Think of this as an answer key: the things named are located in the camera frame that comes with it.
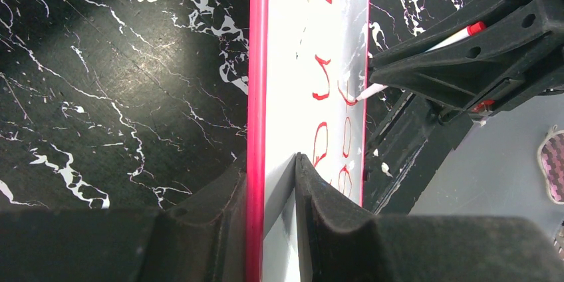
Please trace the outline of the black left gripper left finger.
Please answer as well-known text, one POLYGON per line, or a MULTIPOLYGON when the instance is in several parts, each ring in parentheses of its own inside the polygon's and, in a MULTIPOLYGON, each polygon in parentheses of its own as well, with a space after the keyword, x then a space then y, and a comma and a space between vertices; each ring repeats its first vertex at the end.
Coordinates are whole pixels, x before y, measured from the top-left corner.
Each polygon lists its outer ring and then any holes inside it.
POLYGON ((2 281, 243 281, 245 156, 169 210, 8 211, 2 281))

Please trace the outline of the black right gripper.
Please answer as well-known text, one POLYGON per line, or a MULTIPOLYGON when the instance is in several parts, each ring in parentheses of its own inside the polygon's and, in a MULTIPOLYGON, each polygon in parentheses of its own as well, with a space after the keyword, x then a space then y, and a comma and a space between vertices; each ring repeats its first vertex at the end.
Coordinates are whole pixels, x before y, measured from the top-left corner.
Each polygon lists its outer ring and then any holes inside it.
POLYGON ((441 113, 442 124, 464 116, 479 122, 533 97, 563 94, 563 0, 471 0, 370 66, 371 82, 452 109, 441 113), (488 27, 422 53, 478 21, 488 27))

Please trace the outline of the pink framed whiteboard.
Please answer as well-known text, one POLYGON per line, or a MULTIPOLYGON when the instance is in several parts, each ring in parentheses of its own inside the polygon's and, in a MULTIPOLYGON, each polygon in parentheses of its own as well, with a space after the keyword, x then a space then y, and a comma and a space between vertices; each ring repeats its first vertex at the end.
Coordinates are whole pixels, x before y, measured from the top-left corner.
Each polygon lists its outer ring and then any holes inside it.
POLYGON ((251 0, 245 273, 296 281, 293 162, 363 202, 369 0, 251 0))

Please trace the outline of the white red marker pen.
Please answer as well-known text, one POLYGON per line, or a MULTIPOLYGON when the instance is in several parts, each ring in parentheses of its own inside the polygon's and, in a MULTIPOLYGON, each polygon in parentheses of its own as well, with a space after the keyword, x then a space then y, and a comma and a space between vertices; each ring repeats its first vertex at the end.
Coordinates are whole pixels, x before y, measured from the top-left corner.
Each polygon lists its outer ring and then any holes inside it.
MULTIPOLYGON (((433 47, 429 48, 427 50, 427 52, 429 51, 433 51, 436 49, 441 49, 443 47, 446 47, 448 45, 452 45, 454 43, 457 43, 458 41, 464 40, 468 37, 471 37, 483 30, 485 30, 487 28, 486 24, 483 21, 478 21, 474 24, 465 26, 464 28, 460 29, 459 31, 455 32, 454 34, 450 35, 449 37, 447 37, 446 39, 444 39, 443 41, 439 42, 438 44, 434 45, 433 47)), ((374 94, 383 91, 384 89, 386 89, 387 86, 382 85, 382 84, 372 84, 369 87, 367 87, 366 89, 364 89, 355 99, 355 103, 366 100, 367 98, 370 98, 371 96, 373 96, 374 94)))

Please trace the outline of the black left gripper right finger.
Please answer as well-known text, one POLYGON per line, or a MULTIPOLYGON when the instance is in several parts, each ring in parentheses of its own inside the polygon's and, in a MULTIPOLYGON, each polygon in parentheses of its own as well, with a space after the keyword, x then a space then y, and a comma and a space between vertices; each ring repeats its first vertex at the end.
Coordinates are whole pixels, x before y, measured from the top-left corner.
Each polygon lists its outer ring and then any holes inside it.
POLYGON ((302 281, 562 281, 563 262, 518 217, 374 215, 295 157, 302 281))

